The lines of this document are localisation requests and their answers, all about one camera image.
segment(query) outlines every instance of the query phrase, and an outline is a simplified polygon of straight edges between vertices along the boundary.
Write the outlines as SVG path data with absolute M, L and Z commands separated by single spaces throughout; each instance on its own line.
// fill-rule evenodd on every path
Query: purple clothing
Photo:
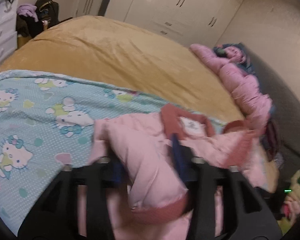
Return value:
M 38 16 L 35 12 L 35 10 L 37 9 L 36 6 L 30 4 L 30 3 L 24 3 L 24 4 L 21 4 L 19 6 L 19 8 L 17 9 L 17 14 L 18 15 L 23 15 L 25 17 L 32 17 L 34 18 L 34 21 L 35 22 L 38 22 Z

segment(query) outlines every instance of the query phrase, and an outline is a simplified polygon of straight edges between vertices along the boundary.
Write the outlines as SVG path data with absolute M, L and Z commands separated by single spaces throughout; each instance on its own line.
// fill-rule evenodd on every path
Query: wardrobe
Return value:
M 184 46 L 213 47 L 243 0 L 110 0 L 105 17 L 145 28 Z

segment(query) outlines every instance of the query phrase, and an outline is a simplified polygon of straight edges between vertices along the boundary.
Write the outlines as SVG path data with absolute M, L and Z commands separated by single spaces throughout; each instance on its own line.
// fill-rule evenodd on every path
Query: pink quilted coat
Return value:
M 263 95 L 259 90 L 259 82 L 254 75 L 248 75 L 231 63 L 232 59 L 217 57 L 212 49 L 192 44 L 191 51 L 222 81 L 224 87 L 231 93 L 241 111 L 247 115 L 247 126 L 264 134 L 270 117 L 272 100 L 269 95 Z
M 202 131 L 191 134 L 181 123 L 186 117 L 200 122 Z M 116 240 L 184 240 L 191 212 L 184 213 L 188 190 L 173 168 L 170 157 L 171 133 L 182 138 L 196 156 L 211 165 L 239 165 L 253 186 L 263 186 L 262 157 L 254 131 L 230 123 L 216 135 L 209 119 L 168 104 L 161 113 L 126 114 L 95 121 L 94 145 L 89 163 L 106 155 L 111 145 L 129 175 L 120 189 L 110 189 L 107 204 Z M 79 232 L 86 235 L 85 189 L 78 205 Z M 222 230 L 222 189 L 215 194 L 216 235 Z

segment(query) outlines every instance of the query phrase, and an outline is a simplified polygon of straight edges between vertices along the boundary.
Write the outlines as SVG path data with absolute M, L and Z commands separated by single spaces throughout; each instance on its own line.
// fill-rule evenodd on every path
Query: polka dot fabric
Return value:
M 0 217 L 17 234 L 64 164 L 87 163 L 93 120 L 160 111 L 167 101 L 45 72 L 0 73 Z M 217 131 L 222 123 L 212 120 Z

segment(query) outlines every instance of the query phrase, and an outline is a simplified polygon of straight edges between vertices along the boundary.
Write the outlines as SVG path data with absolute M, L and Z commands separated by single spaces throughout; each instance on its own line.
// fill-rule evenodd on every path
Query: bed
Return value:
M 60 167 L 87 163 L 93 119 L 157 112 L 168 102 L 205 114 L 217 131 L 243 119 L 189 49 L 133 25 L 84 16 L 32 39 L 0 66 L 0 153 L 24 149 L 23 166 L 10 171 L 0 157 L 2 220 L 16 234 Z M 60 125 L 69 112 L 86 119 Z M 274 191 L 278 171 L 262 158 L 265 187 Z

